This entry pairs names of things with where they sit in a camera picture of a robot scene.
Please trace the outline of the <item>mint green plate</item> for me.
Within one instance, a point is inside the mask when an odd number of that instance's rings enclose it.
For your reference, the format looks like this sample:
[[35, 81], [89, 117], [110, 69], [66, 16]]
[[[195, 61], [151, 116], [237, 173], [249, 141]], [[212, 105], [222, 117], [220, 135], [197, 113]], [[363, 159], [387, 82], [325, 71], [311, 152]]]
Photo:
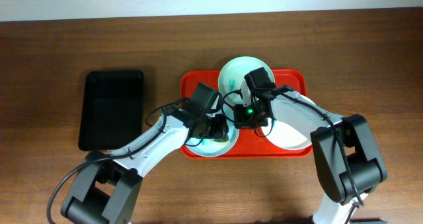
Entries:
[[[241, 56], [230, 60], [221, 69], [218, 77], [219, 92], [224, 96], [230, 92], [239, 90], [241, 83], [245, 81], [244, 76], [261, 67], [266, 71], [266, 75], [263, 77], [269, 78], [273, 84], [276, 84], [274, 74], [266, 63], [255, 57]], [[237, 93], [229, 94], [225, 101], [232, 107], [237, 104], [243, 105], [242, 95], [240, 96]]]

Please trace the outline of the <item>green yellow sponge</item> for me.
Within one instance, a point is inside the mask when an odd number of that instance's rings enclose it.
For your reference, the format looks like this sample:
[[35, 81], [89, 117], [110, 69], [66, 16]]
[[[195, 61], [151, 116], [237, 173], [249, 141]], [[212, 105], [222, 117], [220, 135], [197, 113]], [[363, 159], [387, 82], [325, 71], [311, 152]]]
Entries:
[[230, 140], [228, 138], [226, 139], [213, 139], [211, 141], [214, 145], [227, 145], [230, 143]]

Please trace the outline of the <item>light blue plate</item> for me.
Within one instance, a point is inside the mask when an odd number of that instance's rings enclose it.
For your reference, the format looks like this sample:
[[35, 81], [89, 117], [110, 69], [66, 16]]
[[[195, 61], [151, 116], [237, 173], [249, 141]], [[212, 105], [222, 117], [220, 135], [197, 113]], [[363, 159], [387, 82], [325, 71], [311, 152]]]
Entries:
[[203, 158], [218, 157], [233, 148], [239, 137], [239, 130], [231, 121], [233, 119], [233, 112], [228, 105], [223, 105], [221, 113], [227, 118], [227, 125], [229, 126], [227, 138], [230, 140], [230, 143], [227, 145], [214, 145], [212, 139], [188, 138], [186, 143], [180, 148], [181, 151], [185, 152], [187, 157], [192, 158], [195, 155]]

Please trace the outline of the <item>white plate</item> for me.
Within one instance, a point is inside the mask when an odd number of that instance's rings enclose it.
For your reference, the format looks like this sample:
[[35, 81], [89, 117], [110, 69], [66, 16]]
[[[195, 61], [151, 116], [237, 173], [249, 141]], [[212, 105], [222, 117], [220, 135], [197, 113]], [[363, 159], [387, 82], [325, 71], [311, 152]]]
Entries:
[[271, 144], [287, 150], [299, 150], [311, 145], [310, 133], [318, 128], [321, 117], [301, 102], [315, 105], [298, 92], [277, 94], [269, 102], [268, 125], [261, 127], [261, 132]]

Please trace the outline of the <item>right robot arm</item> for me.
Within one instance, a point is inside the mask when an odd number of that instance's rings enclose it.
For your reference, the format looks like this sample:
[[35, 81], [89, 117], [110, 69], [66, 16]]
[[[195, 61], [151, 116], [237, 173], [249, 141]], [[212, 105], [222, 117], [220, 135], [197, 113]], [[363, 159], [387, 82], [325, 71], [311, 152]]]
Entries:
[[345, 117], [324, 110], [295, 89], [277, 87], [265, 68], [249, 71], [239, 89], [242, 105], [235, 105], [236, 128], [283, 122], [313, 147], [317, 176], [325, 194], [314, 223], [350, 223], [364, 199], [387, 179], [367, 120], [354, 114]]

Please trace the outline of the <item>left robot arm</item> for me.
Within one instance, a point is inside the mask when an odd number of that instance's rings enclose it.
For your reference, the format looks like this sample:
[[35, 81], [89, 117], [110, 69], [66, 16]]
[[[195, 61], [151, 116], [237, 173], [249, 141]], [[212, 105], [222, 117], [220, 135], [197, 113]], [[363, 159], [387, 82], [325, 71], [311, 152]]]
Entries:
[[224, 138], [228, 125], [220, 113], [223, 97], [198, 83], [190, 98], [160, 107], [145, 133], [108, 154], [91, 151], [71, 171], [75, 177], [61, 207], [72, 223], [129, 223], [146, 174], [190, 139]]

